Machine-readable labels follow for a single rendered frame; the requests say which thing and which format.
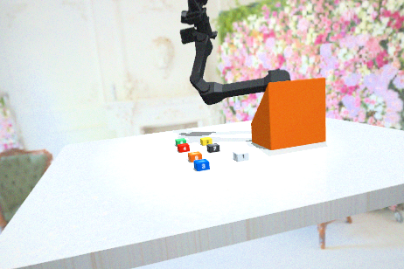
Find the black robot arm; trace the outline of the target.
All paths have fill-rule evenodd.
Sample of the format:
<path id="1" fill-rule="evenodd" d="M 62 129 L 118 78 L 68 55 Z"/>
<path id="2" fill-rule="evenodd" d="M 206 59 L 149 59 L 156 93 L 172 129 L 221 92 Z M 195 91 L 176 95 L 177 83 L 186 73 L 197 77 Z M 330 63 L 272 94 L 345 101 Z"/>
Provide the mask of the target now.
<path id="1" fill-rule="evenodd" d="M 218 31 L 212 31 L 211 25 L 198 29 L 192 27 L 180 30 L 181 41 L 184 44 L 195 42 L 196 55 L 193 63 L 190 82 L 195 87 L 206 105 L 213 105 L 228 97 L 263 93 L 268 83 L 290 81 L 290 73 L 285 69 L 269 70 L 264 78 L 250 79 L 229 84 L 206 82 L 203 79 L 207 57 L 211 54 L 213 45 L 210 38 L 215 39 Z"/>

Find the green block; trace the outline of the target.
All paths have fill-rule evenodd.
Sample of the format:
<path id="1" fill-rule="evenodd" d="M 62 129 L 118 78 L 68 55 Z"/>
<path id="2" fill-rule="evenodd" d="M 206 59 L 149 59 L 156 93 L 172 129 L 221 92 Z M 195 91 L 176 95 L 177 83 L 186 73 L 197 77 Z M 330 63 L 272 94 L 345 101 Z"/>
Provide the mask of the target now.
<path id="1" fill-rule="evenodd" d="M 178 144 L 184 144 L 184 143 L 186 143 L 186 139 L 185 138 L 176 139 L 175 143 L 176 143 L 176 146 L 178 146 Z"/>

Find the blue block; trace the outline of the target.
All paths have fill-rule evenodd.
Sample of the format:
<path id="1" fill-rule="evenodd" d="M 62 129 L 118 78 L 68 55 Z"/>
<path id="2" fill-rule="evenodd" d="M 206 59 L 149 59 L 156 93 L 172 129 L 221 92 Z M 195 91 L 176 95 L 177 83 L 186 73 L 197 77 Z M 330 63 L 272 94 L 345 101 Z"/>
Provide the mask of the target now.
<path id="1" fill-rule="evenodd" d="M 197 171 L 210 169 L 210 164 L 206 159 L 194 161 L 194 168 Z"/>

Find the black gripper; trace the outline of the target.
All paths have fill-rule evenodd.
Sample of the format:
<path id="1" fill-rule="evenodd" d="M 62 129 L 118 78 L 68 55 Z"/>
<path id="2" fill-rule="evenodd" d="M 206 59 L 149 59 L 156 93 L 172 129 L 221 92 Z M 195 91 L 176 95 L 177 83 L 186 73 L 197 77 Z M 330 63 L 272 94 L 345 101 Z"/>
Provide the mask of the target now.
<path id="1" fill-rule="evenodd" d="M 185 22 L 186 24 L 194 24 L 194 27 L 198 29 L 205 28 L 209 25 L 209 17 L 206 15 L 206 7 L 208 0 L 187 0 L 188 1 L 188 11 L 186 13 Z"/>

